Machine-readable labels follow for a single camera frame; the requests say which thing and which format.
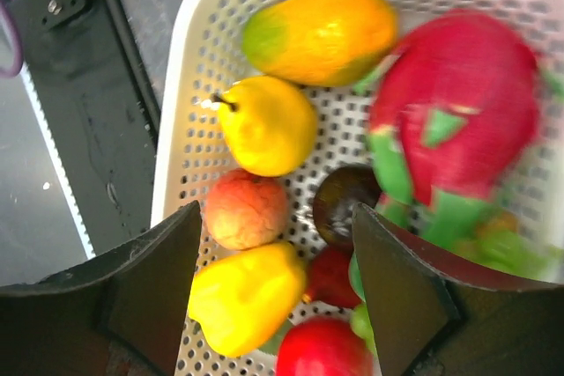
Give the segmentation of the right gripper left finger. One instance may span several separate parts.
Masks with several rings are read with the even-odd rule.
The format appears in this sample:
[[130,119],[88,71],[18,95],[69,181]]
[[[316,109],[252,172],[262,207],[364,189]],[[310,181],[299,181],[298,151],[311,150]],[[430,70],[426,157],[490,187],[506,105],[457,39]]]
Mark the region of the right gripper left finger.
[[202,230],[198,202],[87,262],[1,289],[3,375],[172,375]]

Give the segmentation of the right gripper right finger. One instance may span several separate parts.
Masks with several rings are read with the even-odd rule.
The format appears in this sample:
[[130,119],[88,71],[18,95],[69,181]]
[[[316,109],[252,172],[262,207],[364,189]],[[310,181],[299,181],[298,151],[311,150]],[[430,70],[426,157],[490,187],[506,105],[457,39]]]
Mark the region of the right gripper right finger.
[[364,204],[352,234],[383,374],[562,374],[561,285],[469,262]]

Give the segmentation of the dark red plum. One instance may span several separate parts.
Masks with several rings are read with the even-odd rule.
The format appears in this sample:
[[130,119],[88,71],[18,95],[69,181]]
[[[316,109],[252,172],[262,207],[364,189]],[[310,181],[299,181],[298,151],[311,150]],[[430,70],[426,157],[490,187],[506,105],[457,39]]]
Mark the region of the dark red plum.
[[308,265],[308,283],[302,295],[306,304],[322,301],[330,306],[354,309],[361,302],[349,280],[352,251],[326,246]]

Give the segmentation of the orange peach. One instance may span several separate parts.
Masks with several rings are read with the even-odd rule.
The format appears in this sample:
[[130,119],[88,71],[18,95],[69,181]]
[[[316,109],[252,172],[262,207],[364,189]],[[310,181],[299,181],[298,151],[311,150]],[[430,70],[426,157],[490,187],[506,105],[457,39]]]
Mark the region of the orange peach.
[[222,247],[246,250],[274,241],[285,230],[289,214],[289,200],[278,179],[236,168],[211,188],[204,222]]

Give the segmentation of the yellow lemon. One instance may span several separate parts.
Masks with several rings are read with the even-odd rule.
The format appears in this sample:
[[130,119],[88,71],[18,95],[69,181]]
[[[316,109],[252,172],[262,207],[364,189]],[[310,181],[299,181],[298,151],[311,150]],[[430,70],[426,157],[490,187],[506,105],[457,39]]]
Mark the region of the yellow lemon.
[[315,107],[296,86],[271,76],[238,81],[215,93],[219,123],[238,165],[250,173],[278,177],[296,170],[315,146]]

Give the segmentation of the orange green mango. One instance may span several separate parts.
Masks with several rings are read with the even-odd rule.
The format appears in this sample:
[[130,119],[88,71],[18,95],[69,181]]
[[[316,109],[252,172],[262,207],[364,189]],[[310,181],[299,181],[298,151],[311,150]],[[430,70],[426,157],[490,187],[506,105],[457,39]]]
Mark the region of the orange green mango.
[[284,0],[250,17],[241,50],[264,74],[336,87],[364,78],[398,33],[386,0]]

